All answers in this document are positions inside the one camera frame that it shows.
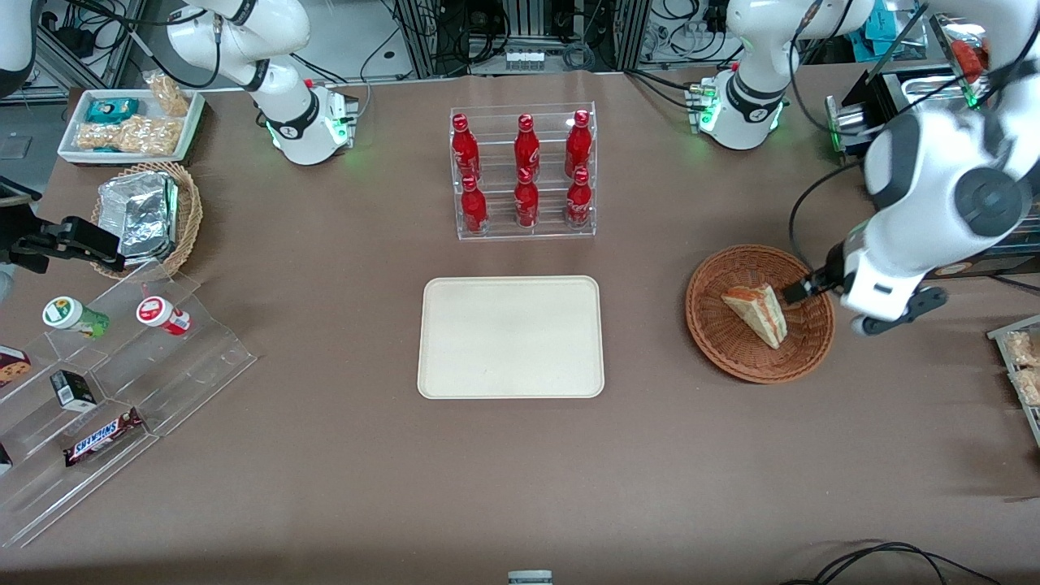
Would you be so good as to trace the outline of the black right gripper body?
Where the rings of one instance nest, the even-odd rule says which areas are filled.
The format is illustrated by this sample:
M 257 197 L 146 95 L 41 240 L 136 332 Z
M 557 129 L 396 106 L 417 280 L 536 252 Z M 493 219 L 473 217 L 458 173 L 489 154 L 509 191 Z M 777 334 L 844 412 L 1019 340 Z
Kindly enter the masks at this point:
M 1 178 L 1 263 L 42 274 L 42 256 L 16 252 L 16 244 L 37 234 L 41 220 L 34 212 L 42 193 Z

